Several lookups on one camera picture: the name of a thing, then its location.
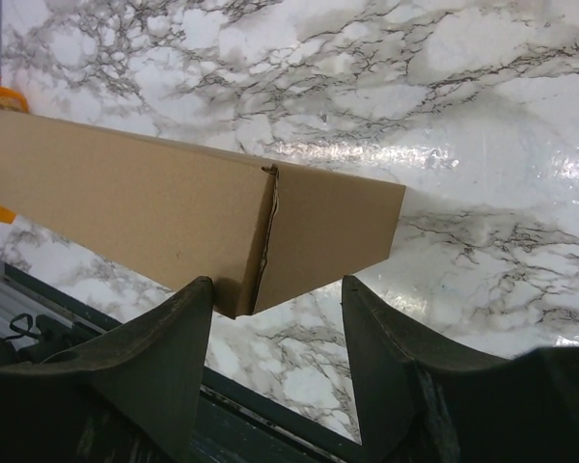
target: torn cardboard edge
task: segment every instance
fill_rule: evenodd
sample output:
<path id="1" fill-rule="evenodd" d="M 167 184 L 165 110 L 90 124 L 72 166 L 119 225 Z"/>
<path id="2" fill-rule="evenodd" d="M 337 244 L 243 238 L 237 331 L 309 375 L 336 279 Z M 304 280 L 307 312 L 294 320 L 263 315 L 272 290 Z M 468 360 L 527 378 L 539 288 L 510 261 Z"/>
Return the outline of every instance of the torn cardboard edge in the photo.
<path id="1" fill-rule="evenodd" d="M 208 275 L 230 317 L 388 258 L 403 194 L 390 182 L 0 112 L 0 204 L 170 289 Z"/>

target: box flap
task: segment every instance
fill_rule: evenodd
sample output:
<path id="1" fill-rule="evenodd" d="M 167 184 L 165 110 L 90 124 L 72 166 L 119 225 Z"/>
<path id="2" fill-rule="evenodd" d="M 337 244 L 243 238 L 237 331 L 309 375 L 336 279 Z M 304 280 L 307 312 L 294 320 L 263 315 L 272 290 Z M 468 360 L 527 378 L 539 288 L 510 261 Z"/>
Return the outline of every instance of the box flap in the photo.
<path id="1" fill-rule="evenodd" d="M 208 275 L 229 316 L 273 184 L 259 163 L 0 111 L 1 205 L 171 289 Z"/>
<path id="2" fill-rule="evenodd" d="M 278 164 L 255 313 L 389 257 L 405 187 Z"/>

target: gray marble vein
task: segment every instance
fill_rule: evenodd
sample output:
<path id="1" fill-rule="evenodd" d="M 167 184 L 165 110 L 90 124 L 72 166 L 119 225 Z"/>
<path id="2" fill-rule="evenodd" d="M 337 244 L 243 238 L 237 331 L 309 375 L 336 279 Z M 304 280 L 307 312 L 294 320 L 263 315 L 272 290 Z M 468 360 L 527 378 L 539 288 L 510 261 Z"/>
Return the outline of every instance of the gray marble vein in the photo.
<path id="1" fill-rule="evenodd" d="M 579 0 L 5 0 L 32 112 L 408 185 L 360 272 L 507 357 L 579 344 Z M 2 258 L 121 321 L 168 295 L 19 217 Z M 214 318 L 207 363 L 359 440 L 333 284 Z"/>

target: white marble tabletop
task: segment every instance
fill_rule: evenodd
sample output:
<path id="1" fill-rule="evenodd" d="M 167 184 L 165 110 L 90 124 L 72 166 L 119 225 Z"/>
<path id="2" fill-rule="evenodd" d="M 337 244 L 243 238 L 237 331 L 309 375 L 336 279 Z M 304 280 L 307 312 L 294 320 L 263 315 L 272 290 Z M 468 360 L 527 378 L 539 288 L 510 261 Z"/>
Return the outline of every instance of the white marble tabletop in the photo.
<path id="1" fill-rule="evenodd" d="M 33 113 L 404 183 L 365 283 L 487 352 L 579 343 L 579 0 L 5 0 L 3 30 Z M 120 321 L 168 296 L 23 218 L 2 258 Z M 216 316 L 207 364 L 359 439 L 339 284 Z"/>

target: cardboard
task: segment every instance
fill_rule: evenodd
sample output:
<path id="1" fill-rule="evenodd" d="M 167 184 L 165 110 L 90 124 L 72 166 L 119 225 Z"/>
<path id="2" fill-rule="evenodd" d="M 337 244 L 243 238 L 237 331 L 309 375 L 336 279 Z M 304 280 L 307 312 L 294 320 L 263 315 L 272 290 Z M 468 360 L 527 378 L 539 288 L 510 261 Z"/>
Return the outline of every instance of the cardboard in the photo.
<path id="1" fill-rule="evenodd" d="M 230 317 L 388 258 L 405 188 L 0 111 L 0 205 Z"/>

